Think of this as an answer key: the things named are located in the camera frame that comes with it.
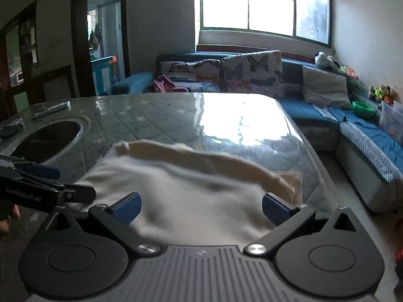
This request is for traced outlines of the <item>person's left hand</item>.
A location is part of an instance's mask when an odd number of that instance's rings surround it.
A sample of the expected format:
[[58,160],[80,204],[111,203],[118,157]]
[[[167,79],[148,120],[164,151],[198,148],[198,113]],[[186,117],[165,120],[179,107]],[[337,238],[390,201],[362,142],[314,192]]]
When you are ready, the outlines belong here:
[[17,205],[1,210],[0,236],[6,237],[10,233],[11,220],[20,219],[20,210]]

